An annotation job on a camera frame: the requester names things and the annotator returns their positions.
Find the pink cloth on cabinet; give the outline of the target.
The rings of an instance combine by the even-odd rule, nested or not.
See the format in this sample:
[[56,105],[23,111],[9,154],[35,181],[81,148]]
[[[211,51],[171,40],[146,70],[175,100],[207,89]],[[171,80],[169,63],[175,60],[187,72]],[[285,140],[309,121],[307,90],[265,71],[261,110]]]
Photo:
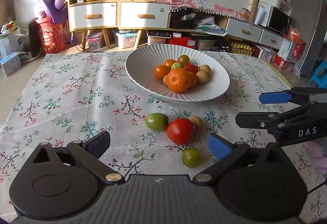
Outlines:
[[245,20],[236,10],[228,7],[220,6],[213,3],[211,0],[156,0],[161,4],[168,4],[172,9],[177,8],[192,8],[195,10],[202,10],[206,12],[215,12],[218,14],[227,15],[233,18]]

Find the red printed bucket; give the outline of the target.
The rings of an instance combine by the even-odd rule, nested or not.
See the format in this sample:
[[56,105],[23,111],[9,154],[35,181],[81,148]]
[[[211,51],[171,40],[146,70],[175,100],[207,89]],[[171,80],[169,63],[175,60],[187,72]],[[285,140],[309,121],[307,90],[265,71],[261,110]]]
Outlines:
[[57,54],[66,48],[64,24],[55,24],[51,17],[36,19],[41,49],[44,54]]

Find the low white drawer cabinet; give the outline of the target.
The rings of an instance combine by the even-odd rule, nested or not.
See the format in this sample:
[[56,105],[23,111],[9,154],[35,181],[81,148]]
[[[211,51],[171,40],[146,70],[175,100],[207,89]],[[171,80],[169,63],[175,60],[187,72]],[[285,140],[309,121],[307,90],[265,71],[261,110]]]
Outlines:
[[228,19],[225,30],[229,36],[259,43],[277,50],[280,50],[284,41],[283,37],[275,33],[233,18]]

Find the white ribbed plate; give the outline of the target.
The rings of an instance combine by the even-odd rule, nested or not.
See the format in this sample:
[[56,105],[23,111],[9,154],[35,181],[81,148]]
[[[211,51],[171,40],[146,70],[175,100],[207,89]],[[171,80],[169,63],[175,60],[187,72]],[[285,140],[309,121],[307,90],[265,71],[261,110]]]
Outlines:
[[[197,65],[208,65],[211,76],[208,83],[177,94],[155,76],[155,68],[165,60],[176,60],[183,54]],[[209,101],[220,97],[230,86],[230,77],[218,61],[198,50],[173,44],[154,44],[134,50],[126,58],[125,69],[130,79],[144,90],[177,101]]]

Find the blue plastic stool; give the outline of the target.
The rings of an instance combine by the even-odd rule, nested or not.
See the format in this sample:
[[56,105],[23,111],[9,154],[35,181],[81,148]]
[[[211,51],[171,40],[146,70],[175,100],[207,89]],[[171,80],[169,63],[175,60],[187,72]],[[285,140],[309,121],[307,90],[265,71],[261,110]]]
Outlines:
[[326,88],[326,70],[327,61],[322,61],[312,77],[309,79],[308,84],[312,84],[314,82],[319,88]]

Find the small green tomato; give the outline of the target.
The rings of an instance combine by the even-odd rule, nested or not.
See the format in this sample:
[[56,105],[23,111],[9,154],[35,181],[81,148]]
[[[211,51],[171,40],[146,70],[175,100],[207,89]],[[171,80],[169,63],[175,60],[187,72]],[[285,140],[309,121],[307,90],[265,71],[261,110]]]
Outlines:
[[201,152],[195,147],[187,148],[182,153],[181,160],[188,168],[196,168],[202,163]]

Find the floral tablecloth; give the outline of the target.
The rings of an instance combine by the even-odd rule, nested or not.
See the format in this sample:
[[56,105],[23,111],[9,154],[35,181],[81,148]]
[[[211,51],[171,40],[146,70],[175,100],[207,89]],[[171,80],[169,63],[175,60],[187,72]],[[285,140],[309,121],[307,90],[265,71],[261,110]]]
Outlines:
[[273,138],[263,130],[241,129],[235,116],[241,111],[282,113],[292,104],[260,103],[262,92],[277,92],[287,84],[263,61],[240,54],[209,52],[230,77],[230,87],[218,99],[188,103],[151,94],[127,75],[127,52],[99,54],[49,54],[17,99],[1,130],[1,217],[16,218],[9,186],[35,147],[42,141],[53,147],[87,140],[106,130],[111,136],[102,162],[124,176],[132,174],[189,174],[181,161],[182,145],[163,132],[146,127],[151,113],[170,120],[199,117],[203,128],[190,147],[202,153],[202,168],[216,162],[207,149],[211,132],[229,141],[240,140],[263,147]]

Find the purple foam hand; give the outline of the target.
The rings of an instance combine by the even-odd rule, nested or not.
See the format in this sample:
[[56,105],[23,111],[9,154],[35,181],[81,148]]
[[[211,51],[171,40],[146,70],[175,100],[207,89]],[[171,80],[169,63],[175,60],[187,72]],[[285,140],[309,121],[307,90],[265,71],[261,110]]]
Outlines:
[[68,19],[67,0],[42,0],[45,13],[52,18],[54,24],[63,24]]

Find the large orange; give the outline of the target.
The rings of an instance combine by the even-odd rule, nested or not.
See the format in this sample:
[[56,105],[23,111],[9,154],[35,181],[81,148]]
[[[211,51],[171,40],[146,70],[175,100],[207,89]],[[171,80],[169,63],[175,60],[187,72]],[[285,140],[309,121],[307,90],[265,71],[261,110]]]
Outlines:
[[175,93],[184,93],[190,86],[190,76],[184,68],[171,70],[166,78],[167,87]]

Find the white microwave oven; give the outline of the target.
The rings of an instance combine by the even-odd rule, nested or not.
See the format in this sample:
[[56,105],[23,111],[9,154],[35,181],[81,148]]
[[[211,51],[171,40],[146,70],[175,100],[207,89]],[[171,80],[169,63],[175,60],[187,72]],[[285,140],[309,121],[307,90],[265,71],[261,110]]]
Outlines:
[[264,14],[258,24],[276,33],[286,33],[291,25],[291,17],[279,8],[267,3],[260,2],[259,8],[261,7],[264,8]]

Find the green tomato in plate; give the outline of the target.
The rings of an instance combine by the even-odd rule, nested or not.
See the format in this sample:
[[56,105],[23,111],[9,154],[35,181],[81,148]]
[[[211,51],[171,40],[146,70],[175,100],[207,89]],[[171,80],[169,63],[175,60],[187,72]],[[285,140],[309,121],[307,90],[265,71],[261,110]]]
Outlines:
[[177,69],[177,68],[184,68],[184,65],[180,62],[175,62],[171,65],[171,70]]

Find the green lime fruit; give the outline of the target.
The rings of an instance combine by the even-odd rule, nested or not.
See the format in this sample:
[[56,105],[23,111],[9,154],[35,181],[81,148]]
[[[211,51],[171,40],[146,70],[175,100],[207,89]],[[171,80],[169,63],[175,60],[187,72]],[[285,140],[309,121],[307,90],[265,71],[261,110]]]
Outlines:
[[168,116],[163,113],[152,113],[145,118],[146,126],[155,131],[164,131],[168,126]]

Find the small orange in plate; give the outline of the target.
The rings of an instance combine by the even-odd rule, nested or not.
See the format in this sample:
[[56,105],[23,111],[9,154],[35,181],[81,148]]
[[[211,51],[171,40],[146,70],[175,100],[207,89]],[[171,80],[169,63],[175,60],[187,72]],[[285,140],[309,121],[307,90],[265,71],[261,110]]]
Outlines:
[[188,71],[189,74],[189,88],[193,88],[197,85],[197,77],[193,72]]

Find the brown longan fruit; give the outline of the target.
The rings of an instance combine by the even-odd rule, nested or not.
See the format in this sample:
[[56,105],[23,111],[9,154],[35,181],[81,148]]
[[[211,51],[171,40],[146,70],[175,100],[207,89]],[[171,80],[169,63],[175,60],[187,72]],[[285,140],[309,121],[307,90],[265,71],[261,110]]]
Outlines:
[[189,120],[194,124],[196,132],[201,132],[202,128],[203,128],[203,121],[200,117],[198,116],[190,116]]

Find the large red tomato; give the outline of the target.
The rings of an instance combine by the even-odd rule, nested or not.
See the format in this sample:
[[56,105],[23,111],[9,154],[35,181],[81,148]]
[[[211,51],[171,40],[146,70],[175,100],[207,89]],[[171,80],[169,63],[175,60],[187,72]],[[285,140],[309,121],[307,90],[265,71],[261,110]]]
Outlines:
[[194,132],[195,125],[185,118],[172,121],[166,128],[168,138],[177,145],[186,145],[193,141]]

